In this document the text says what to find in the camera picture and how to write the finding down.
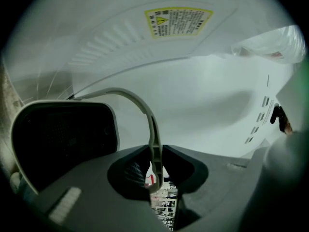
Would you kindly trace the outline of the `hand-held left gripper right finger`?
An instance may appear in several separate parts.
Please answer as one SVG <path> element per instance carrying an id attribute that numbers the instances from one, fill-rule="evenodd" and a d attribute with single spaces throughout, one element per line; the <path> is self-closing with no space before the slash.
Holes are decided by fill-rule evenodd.
<path id="1" fill-rule="evenodd" d="M 178 232 L 239 232 L 267 148 L 251 159 L 163 146 L 163 164 L 178 190 Z"/>

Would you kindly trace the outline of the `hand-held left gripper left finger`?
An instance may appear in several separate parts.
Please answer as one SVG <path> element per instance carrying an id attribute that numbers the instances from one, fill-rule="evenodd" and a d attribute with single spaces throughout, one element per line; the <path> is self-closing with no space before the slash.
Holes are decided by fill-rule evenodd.
<path id="1" fill-rule="evenodd" d="M 149 191 L 127 172 L 149 155 L 144 145 L 83 162 L 41 191 L 34 209 L 57 232 L 157 232 Z"/>

